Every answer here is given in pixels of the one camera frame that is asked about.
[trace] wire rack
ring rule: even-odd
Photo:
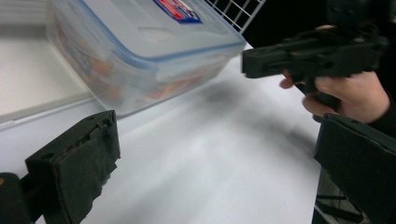
[[[205,0],[240,34],[262,8],[266,0]]]

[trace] plastic food container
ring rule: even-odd
[[[246,43],[204,0],[49,0],[47,32],[119,116],[207,82]]]

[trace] black sleeve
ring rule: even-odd
[[[396,104],[391,97],[388,111],[380,119],[368,125],[391,137],[396,137]]]

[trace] container label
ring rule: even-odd
[[[153,0],[166,14],[179,23],[202,23],[190,7],[181,0]]]

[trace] white table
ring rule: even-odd
[[[82,223],[311,223],[319,124],[280,79],[247,79],[234,58],[204,86],[120,119],[118,169]],[[91,99],[0,131],[0,171],[23,177],[24,159],[103,110]]]

